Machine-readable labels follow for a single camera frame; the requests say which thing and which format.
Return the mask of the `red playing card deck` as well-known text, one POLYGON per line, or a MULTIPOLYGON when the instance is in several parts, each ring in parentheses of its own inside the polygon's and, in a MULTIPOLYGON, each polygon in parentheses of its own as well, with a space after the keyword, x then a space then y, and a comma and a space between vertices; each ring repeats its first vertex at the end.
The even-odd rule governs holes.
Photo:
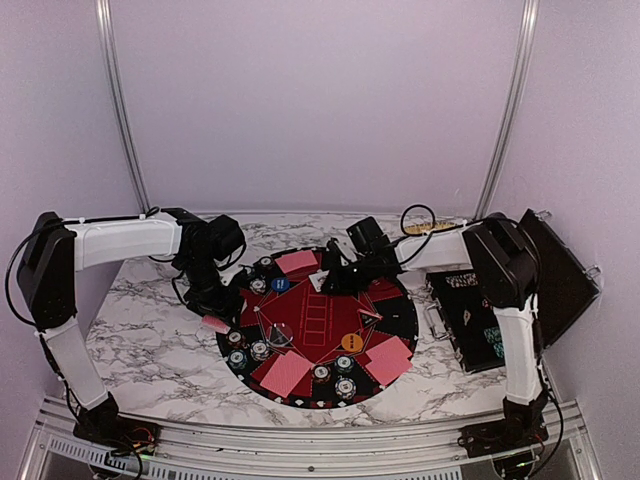
POLYGON ((202 324, 205 327, 210 328, 214 332, 220 333, 223 335, 228 334, 229 331, 231 330, 231 327, 227 325, 223 320, 210 315, 206 315, 202 317, 202 324))

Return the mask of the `triangular all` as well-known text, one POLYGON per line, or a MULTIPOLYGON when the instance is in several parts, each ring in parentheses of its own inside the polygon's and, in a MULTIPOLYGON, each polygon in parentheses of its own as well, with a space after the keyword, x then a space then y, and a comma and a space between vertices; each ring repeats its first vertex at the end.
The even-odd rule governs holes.
POLYGON ((361 330, 373 328, 384 319, 384 317, 377 312, 366 309, 358 309, 356 313, 361 330))

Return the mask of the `dealt red card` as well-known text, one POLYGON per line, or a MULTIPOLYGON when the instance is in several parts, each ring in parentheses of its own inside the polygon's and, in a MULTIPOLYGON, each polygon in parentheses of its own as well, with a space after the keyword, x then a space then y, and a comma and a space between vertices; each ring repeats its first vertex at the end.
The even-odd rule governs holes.
POLYGON ((371 361, 395 362, 409 360, 412 351, 399 337, 394 336, 369 348, 366 355, 371 361))
POLYGON ((294 351, 279 358, 270 370, 273 388, 281 395, 287 395, 311 369, 313 363, 294 351))
POLYGON ((382 386, 388 386, 411 368, 411 352, 399 349, 369 351, 365 370, 382 386))
POLYGON ((305 370, 293 360, 279 358, 267 372, 260 385, 278 396, 288 396, 305 375, 305 370))
POLYGON ((311 250, 299 250, 282 255, 275 263, 285 275, 308 269, 316 270, 318 266, 317 258, 311 250))

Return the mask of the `blue small blind button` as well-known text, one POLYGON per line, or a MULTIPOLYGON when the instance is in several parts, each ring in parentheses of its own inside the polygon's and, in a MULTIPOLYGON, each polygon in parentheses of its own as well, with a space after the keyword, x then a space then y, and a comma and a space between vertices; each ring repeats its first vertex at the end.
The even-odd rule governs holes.
POLYGON ((271 289, 280 294, 286 292, 290 288, 290 281, 286 277, 274 278, 271 281, 271 289))

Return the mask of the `orange big blind button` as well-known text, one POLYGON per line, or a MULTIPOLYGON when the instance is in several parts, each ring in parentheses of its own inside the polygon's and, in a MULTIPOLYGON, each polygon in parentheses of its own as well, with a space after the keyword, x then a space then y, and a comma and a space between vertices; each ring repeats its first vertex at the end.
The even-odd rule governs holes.
POLYGON ((341 338, 341 348, 349 353, 358 353, 364 347, 363 338, 357 333, 349 333, 341 338))

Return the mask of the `green chips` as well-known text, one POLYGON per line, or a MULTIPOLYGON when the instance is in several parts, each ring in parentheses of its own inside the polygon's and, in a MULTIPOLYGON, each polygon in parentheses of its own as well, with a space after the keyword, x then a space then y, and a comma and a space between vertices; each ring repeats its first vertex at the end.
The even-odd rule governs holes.
POLYGON ((339 374, 350 373, 353 370, 354 365, 354 359, 347 355, 340 355, 334 360, 334 368, 339 374))
POLYGON ((227 363, 232 370, 243 370, 248 364, 247 354, 243 350, 232 350, 228 355, 227 363))

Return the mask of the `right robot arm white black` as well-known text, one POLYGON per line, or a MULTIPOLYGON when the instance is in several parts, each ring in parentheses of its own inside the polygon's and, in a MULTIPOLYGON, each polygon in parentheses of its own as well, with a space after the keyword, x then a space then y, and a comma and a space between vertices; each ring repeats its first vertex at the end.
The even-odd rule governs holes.
POLYGON ((528 233, 501 213, 421 235, 404 233, 396 240, 367 217, 347 233, 356 257, 343 258, 340 248, 328 242, 333 257, 323 269, 323 294, 356 294, 378 278, 412 271, 462 265, 474 270, 496 316, 505 353, 505 419, 497 423, 495 438, 506 448, 519 446, 533 433, 547 403, 534 335, 541 260, 528 233))

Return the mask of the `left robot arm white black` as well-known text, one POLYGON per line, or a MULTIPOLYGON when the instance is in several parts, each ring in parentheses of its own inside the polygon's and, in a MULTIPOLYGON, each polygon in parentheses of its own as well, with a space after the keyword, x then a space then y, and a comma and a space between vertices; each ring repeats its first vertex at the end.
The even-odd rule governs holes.
POLYGON ((246 249, 239 223, 220 215, 205 220, 183 208, 153 208, 131 216, 63 218, 41 214, 7 268, 28 310, 45 357, 79 407, 76 431, 106 445, 151 430, 124 418, 101 378, 79 323, 79 280, 85 271, 130 259, 166 260, 186 278, 182 302, 200 317, 231 325, 244 299, 226 279, 246 249))

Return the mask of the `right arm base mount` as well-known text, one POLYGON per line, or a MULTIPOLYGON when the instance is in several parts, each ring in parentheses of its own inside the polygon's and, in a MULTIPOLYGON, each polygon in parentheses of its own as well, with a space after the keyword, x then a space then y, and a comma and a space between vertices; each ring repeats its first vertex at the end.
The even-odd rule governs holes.
POLYGON ((548 438, 546 426, 540 422, 525 430, 502 419, 463 427, 457 444, 469 458, 476 458, 540 444, 548 438))

